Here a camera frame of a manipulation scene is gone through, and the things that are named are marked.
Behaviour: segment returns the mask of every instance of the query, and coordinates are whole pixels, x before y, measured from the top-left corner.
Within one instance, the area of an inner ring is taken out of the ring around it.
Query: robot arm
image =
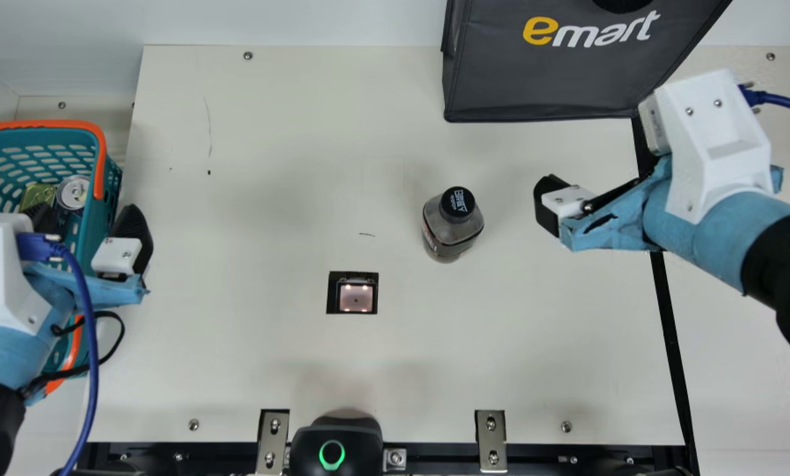
[[[150,241],[147,228],[145,234]],[[72,273],[33,262],[54,262],[50,252],[61,247],[57,241],[56,235],[33,234],[24,214],[0,214],[0,476],[10,464],[25,407],[43,397],[28,385],[43,373],[60,338],[54,329],[82,308]],[[101,250],[110,247],[107,241]],[[141,258],[147,263],[151,246],[145,250]],[[86,277],[86,283],[96,310],[138,304],[147,293],[140,274],[119,281]]]
[[[790,344],[790,204],[746,96],[724,70],[661,87],[639,108],[652,175],[597,198],[542,178],[536,218],[575,252],[670,251],[775,310]]]

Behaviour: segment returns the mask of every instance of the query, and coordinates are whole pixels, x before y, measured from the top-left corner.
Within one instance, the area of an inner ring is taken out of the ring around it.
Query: shopping basket
[[[92,258],[116,219],[122,169],[107,160],[104,133],[95,124],[75,120],[12,121],[0,123],[0,213],[18,213],[30,184],[59,184],[73,175],[89,177],[89,195],[82,214],[68,214],[63,242],[87,275]],[[65,263],[51,264],[65,269]],[[82,316],[72,316],[69,325]],[[54,347],[45,372],[68,370],[86,362],[87,346],[81,329],[62,337]],[[50,394],[59,382],[49,383]]]

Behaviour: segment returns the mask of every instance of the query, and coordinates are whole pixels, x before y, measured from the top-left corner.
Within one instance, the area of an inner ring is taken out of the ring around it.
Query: emart bag
[[[445,119],[628,117],[730,0],[448,0]]]

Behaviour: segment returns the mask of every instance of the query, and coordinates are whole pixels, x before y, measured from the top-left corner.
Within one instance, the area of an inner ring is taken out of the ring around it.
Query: blue cable
[[[52,256],[59,256],[71,266],[71,273],[75,275],[75,283],[80,291],[81,305],[83,306],[83,319],[86,321],[86,334],[89,338],[89,404],[86,407],[86,418],[83,419],[83,428],[80,436],[77,437],[75,448],[71,452],[65,466],[59,471],[59,476],[69,476],[72,468],[77,464],[83,448],[89,439],[89,432],[92,431],[92,423],[95,421],[95,409],[98,406],[98,386],[99,386],[99,362],[98,362],[98,335],[95,331],[95,311],[92,308],[92,300],[89,298],[89,286],[86,283],[86,276],[80,268],[80,263],[69,249],[62,244],[51,242],[50,235],[42,233],[22,233],[17,235],[19,257],[24,261],[48,261]]]
[[[751,108],[760,104],[775,104],[790,109],[790,97],[766,93],[765,91],[753,91],[746,88],[745,85],[739,85],[739,88],[742,90],[742,94]]]

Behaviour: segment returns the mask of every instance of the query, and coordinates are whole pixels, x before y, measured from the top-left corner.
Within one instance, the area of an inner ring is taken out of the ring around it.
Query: emart logo
[[[604,27],[603,30],[597,26],[574,26],[571,24],[560,27],[559,22],[551,17],[533,17],[528,19],[527,24],[524,25],[524,40],[537,46],[551,43],[553,46],[568,46],[568,48],[575,48],[583,36],[586,36],[582,43],[583,48],[626,42],[633,35],[636,35],[636,39],[640,42],[644,42],[651,39],[651,24],[660,16],[654,10],[646,17],[634,19],[630,24],[611,24]]]

